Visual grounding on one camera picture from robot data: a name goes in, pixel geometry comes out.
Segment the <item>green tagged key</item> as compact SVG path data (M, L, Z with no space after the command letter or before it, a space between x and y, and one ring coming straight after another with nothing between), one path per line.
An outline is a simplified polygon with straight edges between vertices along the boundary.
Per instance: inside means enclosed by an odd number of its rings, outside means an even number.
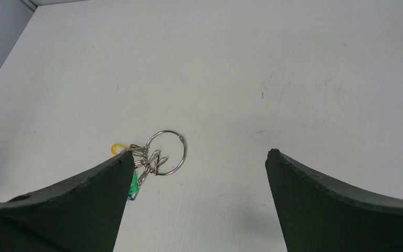
M138 184L137 184L137 170L133 171L132 181L129 189L129 194L135 194L138 192Z

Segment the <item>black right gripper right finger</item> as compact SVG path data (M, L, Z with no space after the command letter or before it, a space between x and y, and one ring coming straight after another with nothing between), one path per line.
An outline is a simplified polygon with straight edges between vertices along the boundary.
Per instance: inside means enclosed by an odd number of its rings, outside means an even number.
M352 186L277 149L265 167L288 251L403 251L403 199Z

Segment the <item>blue tagged key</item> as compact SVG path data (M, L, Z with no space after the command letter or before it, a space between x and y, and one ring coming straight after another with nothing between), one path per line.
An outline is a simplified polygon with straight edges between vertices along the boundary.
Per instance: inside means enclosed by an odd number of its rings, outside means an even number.
M128 195L128 201L134 201L136 199L136 197L137 197L137 193L129 194Z

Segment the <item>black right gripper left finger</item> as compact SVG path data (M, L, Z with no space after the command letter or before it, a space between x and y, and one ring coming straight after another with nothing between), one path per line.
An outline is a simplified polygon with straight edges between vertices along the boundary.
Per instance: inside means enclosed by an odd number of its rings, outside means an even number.
M0 251L113 251L134 172L130 151L0 202Z

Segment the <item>yellow tagged key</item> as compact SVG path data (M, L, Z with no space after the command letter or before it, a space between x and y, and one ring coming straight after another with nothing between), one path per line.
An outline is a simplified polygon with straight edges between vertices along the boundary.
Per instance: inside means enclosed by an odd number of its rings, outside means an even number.
M129 147L124 145L124 144L120 144L120 143L114 143L111 148L110 151L113 155L118 155L120 154L122 151L124 150L128 150Z

